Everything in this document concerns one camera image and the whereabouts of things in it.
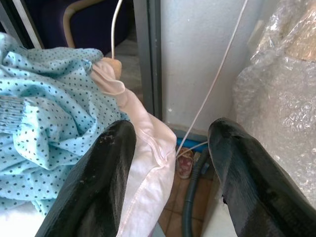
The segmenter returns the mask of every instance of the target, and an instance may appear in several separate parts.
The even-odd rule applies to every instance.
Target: tiled floor
[[[174,176],[169,201],[159,218],[159,224],[166,237],[182,236],[182,208],[189,182],[189,179],[181,180],[177,174]],[[211,180],[200,178],[197,185],[192,213],[192,230],[194,237],[201,235],[211,184]]]

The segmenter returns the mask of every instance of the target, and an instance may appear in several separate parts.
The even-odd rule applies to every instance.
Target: pink slipper
[[[181,148],[179,154],[187,151],[189,148]],[[181,155],[177,160],[177,172],[181,179],[188,179],[190,177],[193,166],[193,152],[188,151]]]

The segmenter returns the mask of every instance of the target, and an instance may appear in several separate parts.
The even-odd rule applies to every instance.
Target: vacuum hose
[[[193,236],[192,222],[191,222],[193,200],[194,200],[194,195],[197,190],[199,175],[208,158],[210,158],[208,148],[205,148],[200,158],[198,159],[197,163],[195,164],[192,174],[191,174],[191,180],[187,189],[187,194],[186,194],[184,207],[182,211],[182,236],[183,237]]]

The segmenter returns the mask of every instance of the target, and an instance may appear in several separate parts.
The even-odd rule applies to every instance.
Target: plastic wrap
[[[234,85],[237,121],[316,207],[316,0],[281,0]]]

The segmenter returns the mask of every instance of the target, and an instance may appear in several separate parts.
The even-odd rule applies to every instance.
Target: white wire
[[[193,149],[195,149],[195,148],[197,148],[197,147],[203,146],[203,145],[205,145],[205,144],[207,144],[207,141],[206,141],[206,142],[202,142],[202,143],[200,143],[200,144],[197,144],[196,146],[191,147],[190,149],[187,149],[185,152],[182,152],[180,155],[178,155],[177,158],[179,158],[179,157],[182,156],[183,154],[185,154],[185,153],[187,153],[187,152],[189,152],[189,151],[191,151],[191,150],[193,150]]]
[[[115,23],[117,21],[118,13],[120,6],[122,5],[123,0],[118,0],[117,7],[115,8],[115,12],[113,15],[112,19],[112,26],[111,26],[111,55],[112,59],[114,59],[114,47],[115,47],[115,42],[114,42],[114,31],[115,31]]]
[[[206,95],[206,97],[205,97],[205,99],[204,99],[204,101],[203,101],[203,103],[202,103],[200,109],[198,110],[197,115],[195,116],[195,118],[194,118],[194,120],[193,120],[193,122],[192,122],[192,124],[191,124],[191,126],[190,126],[190,128],[189,128],[189,130],[187,131],[186,135],[184,136],[184,138],[183,138],[183,140],[182,140],[182,142],[181,142],[181,144],[180,144],[180,146],[179,146],[179,148],[178,148],[178,150],[177,150],[176,156],[178,156],[178,154],[179,154],[179,152],[180,152],[180,149],[182,148],[182,146],[183,146],[185,140],[187,139],[189,133],[191,132],[191,130],[192,130],[192,128],[193,128],[193,126],[194,126],[194,124],[195,124],[195,122],[196,122],[198,116],[200,115],[202,109],[204,108],[204,105],[205,105],[205,103],[206,103],[206,101],[207,101],[207,99],[208,99],[208,97],[209,97],[211,91],[213,90],[213,87],[214,87],[214,85],[215,85],[215,83],[216,83],[216,81],[217,81],[217,79],[218,79],[218,77],[219,77],[219,74],[220,74],[221,71],[222,71],[223,65],[224,65],[224,63],[225,63],[225,61],[226,61],[228,52],[229,52],[229,50],[230,50],[230,48],[231,48],[231,46],[232,46],[233,40],[234,40],[234,38],[235,38],[235,35],[236,35],[236,32],[237,32],[238,26],[239,26],[239,24],[240,24],[240,21],[241,21],[241,18],[242,18],[242,16],[243,16],[244,10],[245,10],[245,8],[246,8],[246,6],[247,6],[247,3],[248,3],[248,0],[245,0],[244,3],[243,3],[243,6],[242,6],[242,9],[241,9],[241,11],[240,11],[240,14],[239,14],[239,17],[238,17],[236,26],[235,26],[235,28],[234,28],[232,37],[231,37],[231,39],[230,39],[230,41],[229,41],[229,43],[228,43],[228,45],[227,45],[227,48],[226,48],[226,51],[225,51],[223,60],[222,60],[222,62],[221,62],[221,65],[220,65],[219,68],[218,68],[218,71],[217,71],[217,74],[216,74],[216,76],[215,76],[215,79],[214,79],[214,81],[213,81],[213,83],[212,83],[212,85],[211,85],[211,87],[210,87],[210,89],[209,89],[209,91],[208,91],[208,93],[207,93],[207,95]]]

